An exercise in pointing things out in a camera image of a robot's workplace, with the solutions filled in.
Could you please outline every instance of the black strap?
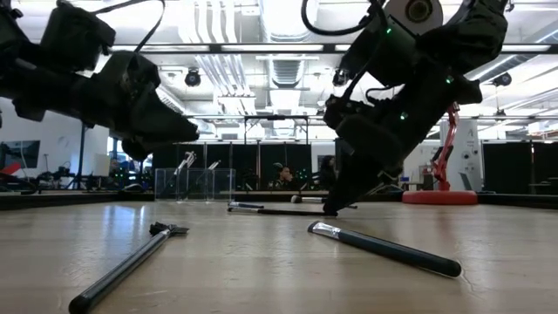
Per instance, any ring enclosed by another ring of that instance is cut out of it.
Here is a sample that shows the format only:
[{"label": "black strap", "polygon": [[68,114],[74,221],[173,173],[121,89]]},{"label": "black strap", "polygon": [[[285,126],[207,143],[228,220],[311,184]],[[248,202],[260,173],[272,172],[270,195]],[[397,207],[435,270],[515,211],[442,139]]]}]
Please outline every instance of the black strap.
[{"label": "black strap", "polygon": [[[98,14],[108,13],[108,12],[112,12],[112,11],[117,10],[117,9],[122,9],[122,8],[127,7],[127,6],[138,4],[138,3],[143,3],[143,2],[146,2],[146,1],[150,1],[150,0],[130,0],[130,1],[126,1],[124,3],[118,3],[118,4],[111,5],[111,6],[107,6],[103,9],[100,9],[100,10],[96,10],[96,11],[92,12],[92,14],[98,15]],[[163,4],[163,11],[160,13],[159,20],[157,21],[155,26],[147,33],[147,35],[141,40],[141,42],[139,42],[136,49],[133,50],[134,52],[140,52],[141,51],[143,46],[146,45],[146,43],[149,41],[149,39],[151,39],[153,34],[157,31],[157,29],[159,28],[160,22],[163,20],[163,16],[165,15],[165,8],[166,8],[167,5],[165,4],[165,0],[158,0],[158,1],[160,1]]]}]

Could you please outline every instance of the camera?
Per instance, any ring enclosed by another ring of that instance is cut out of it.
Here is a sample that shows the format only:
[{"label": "camera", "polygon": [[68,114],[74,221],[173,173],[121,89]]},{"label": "camera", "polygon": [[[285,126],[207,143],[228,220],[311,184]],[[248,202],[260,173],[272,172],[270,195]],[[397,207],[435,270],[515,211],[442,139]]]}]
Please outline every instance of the camera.
[{"label": "camera", "polygon": [[493,79],[492,84],[495,85],[495,86],[508,86],[508,85],[512,84],[512,76],[509,75],[508,72],[505,72],[504,74],[500,75],[499,77],[496,77],[495,79]]},{"label": "camera", "polygon": [[336,69],[332,83],[335,87],[341,87],[346,85],[349,79],[349,73],[346,70]]},{"label": "camera", "polygon": [[194,67],[188,69],[188,74],[186,75],[186,78],[184,78],[184,83],[186,83],[186,86],[196,87],[200,85],[201,78],[200,74],[198,73],[199,71],[200,69]]}]

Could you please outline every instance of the person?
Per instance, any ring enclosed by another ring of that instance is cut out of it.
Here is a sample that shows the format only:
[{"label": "person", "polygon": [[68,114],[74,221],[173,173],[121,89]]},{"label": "person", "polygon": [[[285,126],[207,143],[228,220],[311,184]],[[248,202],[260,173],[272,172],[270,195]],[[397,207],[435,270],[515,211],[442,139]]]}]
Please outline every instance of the person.
[{"label": "person", "polygon": [[328,191],[333,188],[337,181],[334,156],[327,155],[323,157],[318,173],[318,180],[320,182],[320,188]]},{"label": "person", "polygon": [[278,178],[269,183],[269,189],[272,190],[296,190],[295,182],[293,181],[293,175],[290,172],[289,167],[283,166],[281,164],[274,164],[277,169]]}]

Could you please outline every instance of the robot leg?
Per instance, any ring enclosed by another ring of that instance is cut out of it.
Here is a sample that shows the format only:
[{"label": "robot leg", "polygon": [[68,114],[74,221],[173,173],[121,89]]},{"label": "robot leg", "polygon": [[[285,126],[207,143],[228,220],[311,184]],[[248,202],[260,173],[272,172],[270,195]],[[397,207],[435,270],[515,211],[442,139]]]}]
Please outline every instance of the robot leg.
[{"label": "robot leg", "polygon": [[417,77],[385,110],[341,114],[336,109],[344,115],[337,134],[355,153],[341,169],[337,184],[323,206],[324,212],[336,213],[397,177],[403,160],[454,101],[467,104],[482,100],[478,82],[466,81],[442,67],[425,65],[419,69]]},{"label": "robot leg", "polygon": [[479,82],[471,82],[431,62],[418,67],[417,75],[392,99],[379,118],[351,115],[337,126],[337,134],[355,151],[368,154],[392,170],[422,142],[447,108],[458,102],[482,101]]}]

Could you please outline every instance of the wooden floor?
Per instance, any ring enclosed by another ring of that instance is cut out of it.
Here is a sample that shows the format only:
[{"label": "wooden floor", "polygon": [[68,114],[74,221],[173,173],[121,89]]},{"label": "wooden floor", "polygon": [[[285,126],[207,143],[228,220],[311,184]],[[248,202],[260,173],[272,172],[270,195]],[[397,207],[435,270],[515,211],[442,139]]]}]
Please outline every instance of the wooden floor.
[{"label": "wooden floor", "polygon": [[457,279],[308,234],[315,218],[171,202],[0,212],[0,313],[66,313],[74,296],[148,238],[155,221],[191,230],[169,240],[94,313],[557,312],[558,211],[369,203],[328,220],[456,259],[465,271]]}]

